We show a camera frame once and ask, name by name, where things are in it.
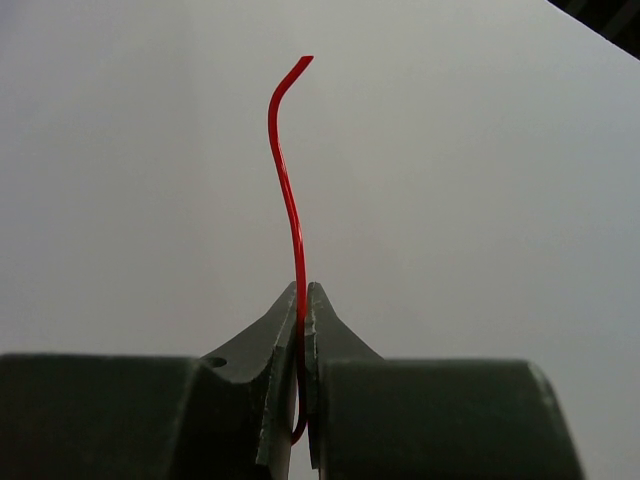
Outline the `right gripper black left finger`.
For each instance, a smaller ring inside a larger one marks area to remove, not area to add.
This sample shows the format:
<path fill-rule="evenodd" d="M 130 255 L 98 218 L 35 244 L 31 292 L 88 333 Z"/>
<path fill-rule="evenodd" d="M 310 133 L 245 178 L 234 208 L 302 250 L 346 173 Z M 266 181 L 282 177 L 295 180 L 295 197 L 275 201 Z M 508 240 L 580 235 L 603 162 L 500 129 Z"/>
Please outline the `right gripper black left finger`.
<path fill-rule="evenodd" d="M 203 357 L 5 354 L 5 479 L 284 479 L 296 289 Z"/>

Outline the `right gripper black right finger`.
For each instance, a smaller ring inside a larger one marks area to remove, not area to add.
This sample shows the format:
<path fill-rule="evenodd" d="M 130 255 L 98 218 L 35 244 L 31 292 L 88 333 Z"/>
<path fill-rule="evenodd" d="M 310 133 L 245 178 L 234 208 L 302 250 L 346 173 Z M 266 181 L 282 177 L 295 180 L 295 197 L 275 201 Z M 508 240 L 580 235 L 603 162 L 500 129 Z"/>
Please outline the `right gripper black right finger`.
<path fill-rule="evenodd" d="M 307 415 L 323 479 L 581 479 L 544 372 L 520 359 L 378 355 L 308 288 Z"/>

